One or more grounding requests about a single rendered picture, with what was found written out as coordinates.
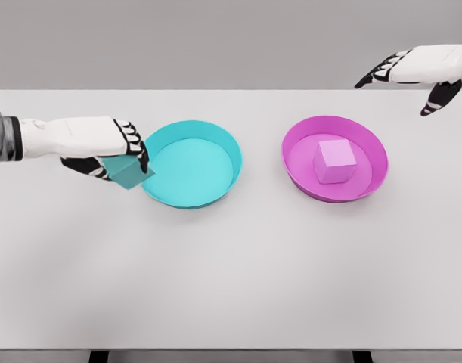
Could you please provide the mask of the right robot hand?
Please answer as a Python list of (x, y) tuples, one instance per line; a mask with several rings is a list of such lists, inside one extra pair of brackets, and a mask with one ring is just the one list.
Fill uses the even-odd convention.
[(360, 89), (375, 82), (432, 84), (420, 111), (429, 116), (448, 105), (462, 89), (462, 44), (421, 45), (388, 56), (355, 85)]

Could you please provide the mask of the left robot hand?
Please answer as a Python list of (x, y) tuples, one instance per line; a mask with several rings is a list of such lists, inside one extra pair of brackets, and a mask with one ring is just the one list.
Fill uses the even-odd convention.
[(136, 157), (141, 171), (148, 173), (147, 148), (135, 125), (109, 116), (62, 119), (68, 134), (57, 151), (63, 166), (105, 181), (111, 180), (102, 159), (127, 155)]

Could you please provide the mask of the teal block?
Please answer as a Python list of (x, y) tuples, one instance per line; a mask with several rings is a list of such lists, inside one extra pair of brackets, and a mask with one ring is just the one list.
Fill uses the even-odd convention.
[(143, 173), (138, 157), (133, 155), (102, 157), (101, 161), (110, 179), (127, 190), (155, 174), (150, 163), (147, 166), (147, 173)]

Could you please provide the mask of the teal plate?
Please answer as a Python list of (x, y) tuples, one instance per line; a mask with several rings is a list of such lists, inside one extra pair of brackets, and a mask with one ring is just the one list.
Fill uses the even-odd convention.
[(237, 139), (214, 123), (170, 123), (145, 140), (155, 174), (141, 183), (156, 201), (179, 209), (215, 203), (235, 185), (243, 168)]

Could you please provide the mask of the pink block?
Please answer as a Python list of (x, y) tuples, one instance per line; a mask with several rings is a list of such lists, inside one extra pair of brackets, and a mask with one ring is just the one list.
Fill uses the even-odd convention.
[(351, 144), (346, 139), (319, 141), (313, 163), (318, 181), (326, 185), (347, 182), (357, 165)]

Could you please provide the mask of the pink plate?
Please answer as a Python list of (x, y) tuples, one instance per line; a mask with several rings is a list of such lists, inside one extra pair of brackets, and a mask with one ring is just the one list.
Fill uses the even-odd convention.
[[(321, 184), (314, 168), (319, 141), (346, 139), (357, 165), (345, 183)], [(284, 167), (293, 183), (305, 194), (329, 203), (366, 197), (385, 181), (389, 159), (379, 138), (363, 125), (340, 116), (313, 116), (291, 127), (281, 143)]]

